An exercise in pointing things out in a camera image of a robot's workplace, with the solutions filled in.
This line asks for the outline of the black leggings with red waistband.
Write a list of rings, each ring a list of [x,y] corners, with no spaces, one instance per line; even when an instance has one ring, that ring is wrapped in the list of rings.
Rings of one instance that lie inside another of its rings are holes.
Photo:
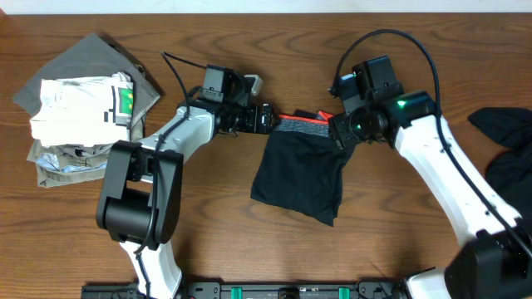
[[[280,115],[268,136],[250,198],[302,213],[332,226],[342,203],[342,170],[353,147],[329,136],[332,114],[296,110]]]

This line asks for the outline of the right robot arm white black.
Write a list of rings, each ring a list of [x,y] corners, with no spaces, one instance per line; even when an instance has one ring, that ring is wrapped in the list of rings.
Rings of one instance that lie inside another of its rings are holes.
[[[354,96],[329,124],[341,148],[385,140],[421,176],[456,235],[450,265],[409,276],[398,298],[530,297],[531,223],[487,184],[426,92]]]

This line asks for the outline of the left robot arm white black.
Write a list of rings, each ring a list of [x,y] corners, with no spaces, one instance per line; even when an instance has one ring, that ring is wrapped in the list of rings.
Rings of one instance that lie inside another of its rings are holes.
[[[216,134],[266,135],[278,122],[270,104],[197,100],[177,109],[153,135],[117,141],[108,156],[96,223],[118,242],[139,278],[132,298],[180,298],[183,273],[171,244],[186,161]]]

